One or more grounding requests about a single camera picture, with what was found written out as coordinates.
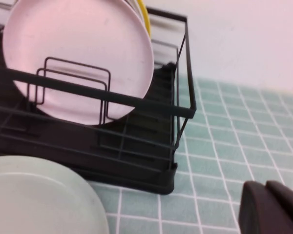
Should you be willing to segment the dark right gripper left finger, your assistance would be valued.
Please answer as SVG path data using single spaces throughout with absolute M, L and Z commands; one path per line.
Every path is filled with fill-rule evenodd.
M 263 185 L 243 185 L 238 223 L 242 234 L 293 234 L 293 219 Z

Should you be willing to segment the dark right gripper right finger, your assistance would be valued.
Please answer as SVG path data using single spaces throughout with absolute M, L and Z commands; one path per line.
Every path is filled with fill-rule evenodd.
M 286 213 L 293 219 L 293 190 L 278 181 L 272 180 L 266 182 L 266 187 Z

